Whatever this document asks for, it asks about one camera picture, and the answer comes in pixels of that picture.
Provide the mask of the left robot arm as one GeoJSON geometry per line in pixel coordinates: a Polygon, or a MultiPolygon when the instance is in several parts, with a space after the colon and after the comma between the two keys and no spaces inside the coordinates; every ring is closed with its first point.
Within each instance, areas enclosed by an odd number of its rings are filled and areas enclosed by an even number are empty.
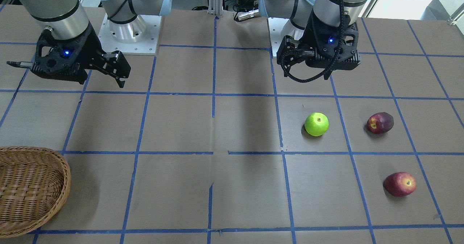
{"type": "Polygon", "coordinates": [[[300,83],[328,79],[361,64],[358,16],[368,0],[259,0],[260,16],[288,19],[276,52],[285,77],[300,83]]]}

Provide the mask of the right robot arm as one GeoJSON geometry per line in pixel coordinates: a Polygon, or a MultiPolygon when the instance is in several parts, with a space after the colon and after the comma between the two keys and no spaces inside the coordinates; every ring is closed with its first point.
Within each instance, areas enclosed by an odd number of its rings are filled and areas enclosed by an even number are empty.
{"type": "MultiPolygon", "coordinates": [[[[44,79],[83,85],[87,70],[112,77],[120,88],[131,66],[119,48],[105,51],[79,0],[20,0],[42,27],[32,62],[7,62],[44,79]]],[[[100,0],[115,41],[134,44],[149,37],[144,16],[167,16],[172,0],[100,0]]]]}

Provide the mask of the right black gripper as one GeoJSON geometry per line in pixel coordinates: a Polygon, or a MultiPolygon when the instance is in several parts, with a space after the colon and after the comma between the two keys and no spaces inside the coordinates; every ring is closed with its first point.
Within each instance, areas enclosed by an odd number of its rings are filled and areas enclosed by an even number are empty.
{"type": "Polygon", "coordinates": [[[105,53],[91,23],[77,37],[58,40],[43,30],[36,46],[34,62],[7,62],[11,67],[30,69],[40,78],[84,84],[86,69],[97,70],[115,79],[124,88],[131,66],[119,51],[105,53]]]}

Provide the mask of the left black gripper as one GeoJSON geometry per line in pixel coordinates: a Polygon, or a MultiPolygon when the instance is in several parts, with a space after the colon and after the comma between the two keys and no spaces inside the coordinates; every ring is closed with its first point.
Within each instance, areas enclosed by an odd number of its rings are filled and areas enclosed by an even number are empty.
{"type": "MultiPolygon", "coordinates": [[[[353,70],[361,64],[358,53],[359,31],[356,22],[350,24],[351,17],[343,15],[344,33],[341,38],[342,45],[339,50],[339,59],[335,62],[333,70],[353,70]]],[[[290,76],[290,69],[297,63],[305,61],[303,54],[297,49],[313,49],[315,55],[306,58],[306,65],[314,68],[327,68],[335,55],[338,46],[339,27],[330,26],[321,21],[315,12],[311,12],[306,29],[299,41],[291,36],[284,36],[277,50],[277,64],[283,69],[284,76],[290,76]]]]}

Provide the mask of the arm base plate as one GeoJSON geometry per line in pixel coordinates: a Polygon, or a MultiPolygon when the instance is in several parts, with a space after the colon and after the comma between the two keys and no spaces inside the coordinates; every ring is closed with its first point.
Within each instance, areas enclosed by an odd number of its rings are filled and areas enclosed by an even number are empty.
{"type": "Polygon", "coordinates": [[[98,38],[104,51],[124,55],[156,55],[162,16],[138,15],[134,21],[116,24],[104,19],[98,38]]]}
{"type": "Polygon", "coordinates": [[[299,40],[304,33],[304,29],[294,26],[287,18],[268,18],[269,38],[272,45],[272,57],[277,58],[277,51],[285,35],[299,40]]]}

